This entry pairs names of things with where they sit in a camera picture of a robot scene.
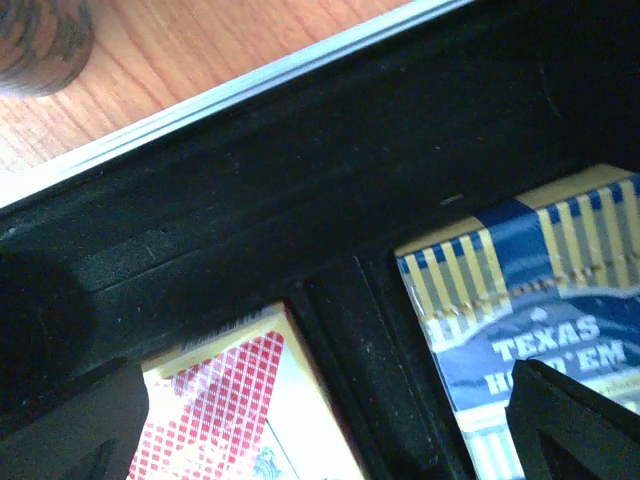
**silver trim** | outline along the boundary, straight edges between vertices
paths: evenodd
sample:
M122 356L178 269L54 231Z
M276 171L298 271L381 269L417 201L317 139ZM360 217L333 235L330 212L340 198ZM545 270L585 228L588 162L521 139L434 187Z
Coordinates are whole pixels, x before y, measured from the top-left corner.
M415 0L180 102L16 176L0 179L0 209L203 117L472 0Z

